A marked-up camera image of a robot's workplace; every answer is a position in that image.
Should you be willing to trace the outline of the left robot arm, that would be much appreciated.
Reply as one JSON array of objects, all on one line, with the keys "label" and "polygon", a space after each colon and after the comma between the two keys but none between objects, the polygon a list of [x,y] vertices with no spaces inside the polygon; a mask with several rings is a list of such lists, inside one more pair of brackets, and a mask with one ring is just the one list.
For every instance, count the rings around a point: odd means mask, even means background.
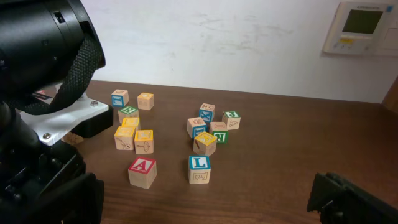
[{"label": "left robot arm", "polygon": [[99,223],[104,182],[21,118],[71,107],[105,57],[80,1],[1,2],[1,222]]}]

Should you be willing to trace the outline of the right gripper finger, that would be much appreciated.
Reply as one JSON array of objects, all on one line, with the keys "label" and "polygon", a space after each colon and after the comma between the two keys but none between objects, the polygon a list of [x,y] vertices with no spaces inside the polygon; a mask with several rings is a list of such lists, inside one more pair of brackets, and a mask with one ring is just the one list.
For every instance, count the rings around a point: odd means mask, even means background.
[{"label": "right gripper finger", "polygon": [[334,173],[315,174],[308,212],[318,212],[322,224],[397,224],[397,210]]}]

